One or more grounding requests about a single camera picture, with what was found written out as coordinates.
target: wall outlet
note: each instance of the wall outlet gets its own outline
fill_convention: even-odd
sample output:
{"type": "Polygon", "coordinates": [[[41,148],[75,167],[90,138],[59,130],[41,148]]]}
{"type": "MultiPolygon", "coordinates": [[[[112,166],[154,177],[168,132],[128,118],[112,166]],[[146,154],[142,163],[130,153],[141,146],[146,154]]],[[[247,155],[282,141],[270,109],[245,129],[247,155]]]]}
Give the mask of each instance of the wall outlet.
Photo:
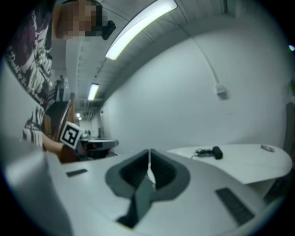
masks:
{"type": "Polygon", "coordinates": [[[215,92],[216,92],[217,95],[223,94],[223,93],[226,92],[226,89],[222,84],[216,84],[215,85],[215,92]]]}

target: person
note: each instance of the person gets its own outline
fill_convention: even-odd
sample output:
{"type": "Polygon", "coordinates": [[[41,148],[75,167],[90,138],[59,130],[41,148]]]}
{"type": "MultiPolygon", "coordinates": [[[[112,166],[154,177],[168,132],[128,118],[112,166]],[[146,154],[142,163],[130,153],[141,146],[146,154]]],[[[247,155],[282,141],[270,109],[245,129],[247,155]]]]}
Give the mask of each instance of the person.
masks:
{"type": "Polygon", "coordinates": [[[95,0],[70,0],[55,5],[41,0],[21,22],[2,58],[0,134],[30,141],[55,153],[61,162],[75,161],[73,150],[41,131],[48,104],[53,58],[51,41],[101,36],[103,9],[95,0]]]}
{"type": "Polygon", "coordinates": [[[64,98],[64,90],[65,90],[65,79],[61,75],[60,82],[59,82],[59,101],[63,101],[64,98]]]}

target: ceiling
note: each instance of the ceiling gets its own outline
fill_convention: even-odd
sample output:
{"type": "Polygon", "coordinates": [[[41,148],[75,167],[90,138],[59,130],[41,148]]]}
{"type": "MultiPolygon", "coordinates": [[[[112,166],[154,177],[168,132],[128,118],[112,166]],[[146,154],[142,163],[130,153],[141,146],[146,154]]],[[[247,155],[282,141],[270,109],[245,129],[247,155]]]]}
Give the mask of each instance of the ceiling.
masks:
{"type": "MultiPolygon", "coordinates": [[[[236,11],[236,1],[232,0],[175,0],[178,7],[161,16],[143,31],[141,31],[119,55],[117,60],[105,58],[110,45],[123,27],[141,10],[154,0],[98,0],[107,12],[108,20],[115,22],[117,28],[107,41],[101,37],[86,38],[79,42],[74,50],[77,52],[75,66],[71,67],[73,77],[77,79],[77,109],[87,109],[91,103],[87,102],[91,83],[100,85],[95,107],[100,106],[104,94],[118,74],[129,64],[133,58],[159,37],[175,29],[176,25],[184,25],[200,18],[212,17],[236,11]]],[[[247,8],[247,1],[241,1],[247,8]]],[[[66,67],[66,45],[62,41],[53,41],[52,55],[53,69],[66,67]]]]}

